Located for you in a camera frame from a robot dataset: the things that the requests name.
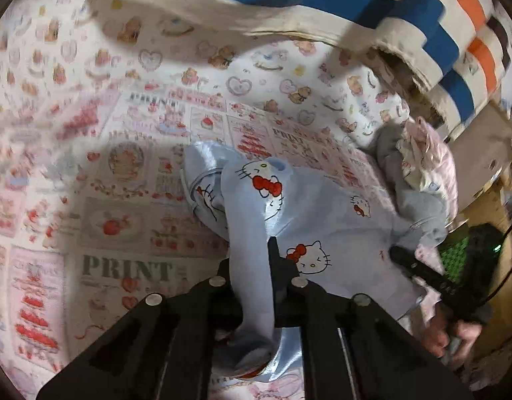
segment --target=bedsheet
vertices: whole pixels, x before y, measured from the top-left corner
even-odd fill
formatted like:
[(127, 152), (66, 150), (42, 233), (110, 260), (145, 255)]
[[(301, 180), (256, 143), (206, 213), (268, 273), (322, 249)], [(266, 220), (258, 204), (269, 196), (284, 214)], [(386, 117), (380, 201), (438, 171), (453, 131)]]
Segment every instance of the bedsheet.
[[(366, 70), (351, 58), (121, 0), (14, 0), (0, 22), (0, 364), (26, 398), (148, 293), (214, 275), (227, 244), (188, 210), (188, 143), (322, 169), (395, 211), (353, 146), (369, 132), (350, 134), (407, 118), (405, 103), (390, 73), (332, 73)], [(432, 248), (417, 257), (441, 268)], [(210, 381), (211, 398), (270, 395), (302, 398), (302, 369), (267, 385)]]

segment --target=light blue pajamas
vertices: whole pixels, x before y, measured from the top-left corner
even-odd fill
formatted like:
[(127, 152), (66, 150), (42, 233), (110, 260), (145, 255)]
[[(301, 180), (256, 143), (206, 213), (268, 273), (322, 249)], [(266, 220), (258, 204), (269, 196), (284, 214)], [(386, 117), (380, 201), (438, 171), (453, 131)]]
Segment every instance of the light blue pajamas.
[[(230, 242), (231, 284), (243, 308), (242, 324), (216, 351), (217, 374), (247, 374), (272, 359), (274, 369), (260, 380), (273, 380), (299, 360), (298, 330), (274, 329), (271, 236), (301, 276), (329, 293), (366, 293), (394, 318), (417, 305), (420, 290), (388, 251), (394, 244), (415, 250), (421, 233), (322, 172), (274, 157), (248, 161), (223, 145), (197, 142), (185, 150), (181, 175), (196, 216)], [(295, 341), (273, 357), (279, 344)]]

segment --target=teddy bear print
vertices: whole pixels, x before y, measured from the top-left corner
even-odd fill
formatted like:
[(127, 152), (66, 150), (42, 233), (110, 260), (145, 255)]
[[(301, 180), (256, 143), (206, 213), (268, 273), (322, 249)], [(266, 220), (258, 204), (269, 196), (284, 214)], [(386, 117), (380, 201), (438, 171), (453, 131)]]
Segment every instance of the teddy bear print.
[(274, 99), (268, 100), (263, 105), (263, 111), (267, 111), (272, 114), (278, 114), (278, 102), (276, 102)]
[(65, 76), (65, 68), (60, 64), (55, 65), (52, 72), (52, 78), (55, 84), (65, 84), (67, 81), (67, 77)]
[(293, 45), (295, 45), (299, 49), (299, 52), (306, 57), (317, 52), (315, 44), (309, 40), (294, 40)]
[(35, 49), (32, 58), (27, 64), (28, 72), (34, 78), (44, 78), (44, 70), (47, 67), (48, 55), (43, 55), (41, 50)]
[(44, 35), (45, 42), (57, 42), (59, 35), (59, 21), (53, 18), (48, 24), (48, 32)]
[(182, 74), (182, 84), (185, 86), (191, 86), (198, 82), (198, 72), (193, 68), (187, 68)]
[(117, 40), (126, 44), (135, 45), (141, 31), (141, 19), (137, 16), (131, 18), (124, 28), (117, 34)]
[(230, 67), (233, 58), (235, 57), (235, 51), (231, 45), (223, 46), (217, 51), (213, 57), (208, 59), (208, 63), (215, 69), (225, 70)]
[(382, 121), (384, 123), (390, 122), (391, 121), (391, 116), (389, 114), (389, 110), (382, 110), (382, 111), (380, 111), (380, 118), (382, 119)]
[(287, 97), (294, 104), (301, 104), (311, 95), (311, 88), (299, 87), (296, 92), (289, 93)]
[(86, 75), (96, 82), (106, 81), (111, 78), (110, 71), (116, 62), (117, 58), (112, 57), (107, 49), (99, 49), (93, 57), (86, 60)]
[(387, 90), (383, 90), (383, 92), (380, 92), (377, 94), (377, 97), (375, 98), (375, 101), (377, 104), (383, 104), (386, 99), (388, 98), (389, 92)]
[(335, 121), (335, 124), (339, 126), (339, 129), (345, 132), (346, 134), (350, 134), (354, 132), (358, 127), (358, 122), (349, 123), (347, 119), (340, 118)]
[(352, 76), (347, 78), (347, 84), (349, 85), (350, 91), (353, 96), (361, 96), (363, 95), (363, 87), (358, 81), (360, 77)]

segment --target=fingers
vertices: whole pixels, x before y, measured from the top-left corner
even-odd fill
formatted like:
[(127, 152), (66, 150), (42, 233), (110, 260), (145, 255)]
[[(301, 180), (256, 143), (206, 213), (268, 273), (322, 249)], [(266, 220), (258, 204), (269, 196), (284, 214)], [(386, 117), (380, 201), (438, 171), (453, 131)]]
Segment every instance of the fingers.
[(445, 330), (447, 327), (447, 317), (445, 314), (445, 305), (441, 302), (436, 304), (436, 314), (430, 320), (430, 326)]
[(462, 343), (451, 359), (452, 368), (457, 369), (463, 365), (481, 332), (482, 326), (478, 323), (466, 323), (462, 320), (456, 322), (454, 333), (462, 339)]
[(475, 342), (480, 333), (482, 326), (478, 323), (466, 323), (458, 320), (454, 326), (454, 333), (462, 340)]
[(444, 329), (443, 321), (434, 316), (428, 328), (423, 332), (423, 346), (433, 355), (441, 358), (445, 354), (445, 348), (449, 344), (449, 336)]

